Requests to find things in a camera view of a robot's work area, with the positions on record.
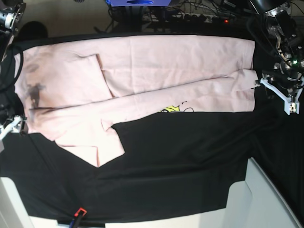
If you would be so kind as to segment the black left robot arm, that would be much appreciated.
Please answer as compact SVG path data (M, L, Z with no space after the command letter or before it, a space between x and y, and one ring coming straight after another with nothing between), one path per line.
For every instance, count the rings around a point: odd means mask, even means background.
M304 35L291 17L289 0L252 0L254 15L247 29L259 46L277 59L272 70L263 70L257 85L263 85L284 102L287 115L300 113L304 89Z

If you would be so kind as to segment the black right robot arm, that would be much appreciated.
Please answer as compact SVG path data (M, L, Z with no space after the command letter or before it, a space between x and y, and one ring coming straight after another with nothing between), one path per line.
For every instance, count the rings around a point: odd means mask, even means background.
M26 3L22 0L2 0L0 2L0 140L9 133L20 133L24 129L25 116L18 110L21 105L13 93L24 62L23 50L13 44L19 32L19 23L23 17ZM14 53L20 57L17 74L10 77Z

